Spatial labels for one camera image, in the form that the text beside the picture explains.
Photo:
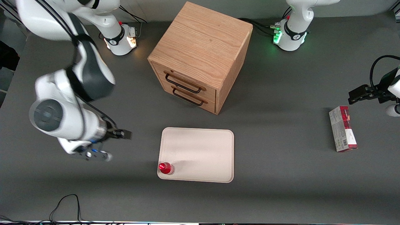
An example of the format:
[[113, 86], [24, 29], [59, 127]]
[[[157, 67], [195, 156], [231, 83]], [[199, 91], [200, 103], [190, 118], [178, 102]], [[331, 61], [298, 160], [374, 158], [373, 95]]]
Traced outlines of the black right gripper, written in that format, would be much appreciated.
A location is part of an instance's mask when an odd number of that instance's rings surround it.
[[104, 134], [102, 141], [104, 142], [110, 138], [114, 139], [121, 138], [121, 139], [131, 140], [132, 132], [125, 131], [124, 129], [117, 129], [111, 122], [106, 121], [106, 133]]

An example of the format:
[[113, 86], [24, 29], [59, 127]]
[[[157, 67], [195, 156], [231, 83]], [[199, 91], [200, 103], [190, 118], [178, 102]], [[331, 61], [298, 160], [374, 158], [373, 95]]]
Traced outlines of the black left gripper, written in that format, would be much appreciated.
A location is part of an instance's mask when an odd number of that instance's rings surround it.
[[399, 102], [399, 99], [388, 91], [389, 86], [394, 81], [397, 69], [390, 71], [389, 73], [385, 74], [378, 84], [374, 84], [374, 81], [371, 81], [371, 86], [374, 88], [375, 95], [371, 94], [373, 89], [367, 85], [363, 84], [354, 90], [350, 91], [348, 103], [349, 105], [353, 105], [360, 101], [368, 101], [373, 99], [378, 99], [379, 104], [383, 104], [386, 102], [394, 101], [396, 103]]

